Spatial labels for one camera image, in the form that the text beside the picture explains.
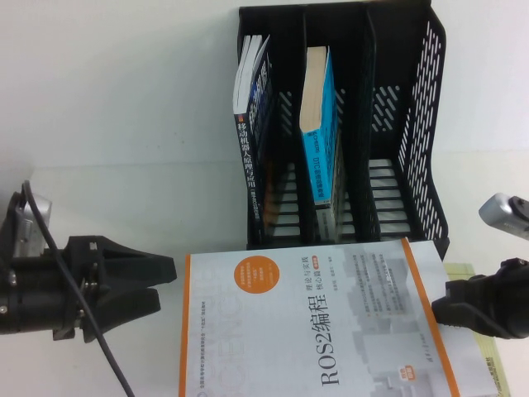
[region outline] white book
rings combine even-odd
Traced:
[[[235,95],[234,95],[234,102],[233,102],[233,113],[243,113],[246,112],[246,109],[248,108],[248,100],[250,99],[250,91],[251,91],[251,83],[253,76],[255,75],[254,71],[254,65],[256,62],[257,55],[260,52],[261,44],[263,42],[263,36],[255,35],[252,36],[250,39],[250,45],[248,47],[248,52],[246,53],[246,57],[243,59],[241,58],[241,62],[239,63],[239,67],[242,66],[241,69],[241,75],[236,76],[236,79],[239,80],[239,90],[237,93],[237,101],[235,102]]]
[[[480,397],[470,330],[439,326],[432,242],[188,257],[180,397]]]

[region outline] white wall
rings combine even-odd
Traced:
[[[432,6],[446,29],[436,150],[529,149],[529,2]]]
[[[236,9],[272,2],[0,0],[2,162],[236,160]],[[529,3],[433,5],[448,36],[436,150],[529,149]]]

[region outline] black cable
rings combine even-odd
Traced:
[[[126,381],[126,378],[123,375],[121,368],[117,364],[116,359],[114,358],[114,355],[110,351],[110,347],[108,347],[107,341],[105,340],[105,337],[102,335],[101,329],[99,329],[98,322],[96,318],[93,316],[90,306],[88,305],[87,301],[84,299],[83,293],[81,292],[81,290],[75,283],[74,277],[70,273],[68,266],[66,265],[63,257],[60,254],[59,248],[57,248],[57,245],[55,244],[55,241],[53,240],[53,237],[50,234],[50,230],[46,226],[45,220],[42,217],[42,214],[36,205],[35,197],[33,196],[33,193],[31,192],[30,181],[29,180],[24,181],[24,185],[22,185],[22,188],[23,188],[23,193],[26,196],[26,200],[30,204],[31,211],[33,212],[33,216],[35,217],[35,220],[36,220],[36,224],[39,226],[39,229],[42,232],[42,236],[44,236],[46,244],[48,244],[48,247],[50,248],[50,251],[53,254],[53,257],[55,258],[55,261],[57,262],[57,266],[59,267],[60,272],[62,273],[64,279],[68,283],[68,286],[74,293],[75,297],[81,304],[81,307],[84,310],[84,315],[86,319],[90,322],[90,325],[92,326],[93,333],[95,334],[95,337],[99,342],[99,346],[101,346],[101,350],[103,354],[108,360],[108,364],[110,364],[110,367],[116,374],[116,377],[119,380],[119,383],[122,384],[122,387],[125,390],[125,394],[127,395],[127,397],[134,397],[134,393],[132,392],[131,387]]]

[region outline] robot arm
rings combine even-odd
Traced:
[[[529,202],[495,194],[479,210],[489,226],[529,240]],[[504,339],[529,336],[529,263],[502,262],[495,275],[446,283],[446,296],[431,304],[438,323]]]

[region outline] blue book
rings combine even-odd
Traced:
[[[299,126],[320,237],[323,241],[338,242],[344,173],[331,52],[327,47],[307,49]]]

